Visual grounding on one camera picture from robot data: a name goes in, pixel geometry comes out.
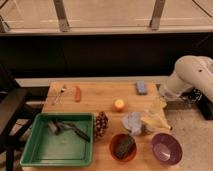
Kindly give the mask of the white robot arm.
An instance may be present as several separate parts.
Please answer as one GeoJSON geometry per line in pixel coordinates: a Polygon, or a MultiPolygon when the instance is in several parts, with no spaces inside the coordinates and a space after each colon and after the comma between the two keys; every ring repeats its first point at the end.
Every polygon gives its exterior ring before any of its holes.
{"type": "Polygon", "coordinates": [[[213,102],[213,59],[186,55],[179,58],[173,73],[160,85],[159,94],[165,99],[177,99],[192,88],[200,90],[213,102]]]}

